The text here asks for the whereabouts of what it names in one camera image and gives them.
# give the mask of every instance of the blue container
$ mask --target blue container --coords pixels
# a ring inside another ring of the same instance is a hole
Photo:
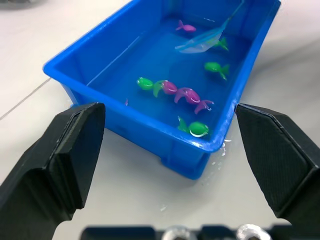
[[[175,31],[178,20],[197,28],[196,34],[220,26],[240,0],[133,0],[44,66],[59,81],[73,103],[101,102],[105,127],[161,158],[168,168],[198,179],[210,153],[220,149],[253,64],[280,7],[278,0],[245,0],[224,31],[229,52],[216,47],[183,54],[175,46],[190,38]],[[228,81],[204,70],[206,62],[230,64]],[[194,89],[215,102],[212,111],[194,107],[170,95],[138,88],[139,77],[169,80]],[[207,138],[177,129],[177,116],[189,124],[207,124]]]

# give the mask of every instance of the white table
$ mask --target white table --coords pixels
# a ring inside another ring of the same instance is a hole
[[[127,1],[48,0],[19,12],[0,9],[6,23],[0,25],[0,184],[71,105],[57,82],[46,81],[44,62]],[[319,10],[318,0],[283,2],[241,102],[288,114],[320,146]],[[227,139],[225,155],[223,149],[213,154],[202,178],[191,181],[105,130],[86,206],[59,225],[53,239],[76,240],[88,225],[285,222],[274,217],[250,170],[236,118]]]

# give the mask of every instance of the metal screw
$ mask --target metal screw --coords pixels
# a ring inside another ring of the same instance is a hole
[[[161,240],[197,240],[197,236],[185,226],[174,225],[165,230]]]
[[[271,236],[261,227],[253,224],[245,224],[236,231],[238,240],[272,240]]]

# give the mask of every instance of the purple toy fish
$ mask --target purple toy fish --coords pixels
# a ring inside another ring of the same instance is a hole
[[[208,111],[211,111],[211,107],[209,107],[208,104],[214,104],[214,102],[210,100],[200,101],[198,106],[196,106],[194,113],[198,114],[198,112],[200,112],[202,109],[207,109]]]
[[[195,32],[197,30],[194,26],[184,25],[183,22],[181,20],[179,20],[178,27],[175,30],[178,31],[180,29],[183,29],[188,33],[193,33],[193,32]]]
[[[185,97],[186,101],[189,104],[198,104],[200,103],[199,95],[191,88],[182,87],[176,91],[176,95],[174,97],[174,102],[177,104],[180,98]]]
[[[153,86],[153,95],[157,98],[160,90],[163,90],[165,94],[176,94],[178,88],[172,82],[168,80],[157,81]]]

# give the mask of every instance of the water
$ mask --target water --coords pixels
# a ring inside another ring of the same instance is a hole
[[[128,50],[89,86],[123,104],[127,99],[128,107],[172,127],[179,125],[180,116],[187,124],[200,121],[213,130],[251,42],[235,35],[223,34],[221,38],[226,37],[229,52],[213,47],[203,53],[180,53],[175,50],[175,46],[208,31],[209,28],[184,21],[185,24],[195,26],[197,31],[175,31],[178,20],[164,19],[157,28],[137,38]],[[207,62],[218,62],[222,66],[230,64],[227,81],[218,73],[205,71],[204,65]],[[184,98],[175,104],[174,95],[166,95],[160,91],[156,98],[152,91],[140,89],[137,85],[140,77],[154,83],[168,80],[178,88],[192,88],[202,100],[211,100],[215,104],[212,111],[202,110],[197,115],[194,113],[196,106],[187,103]]]

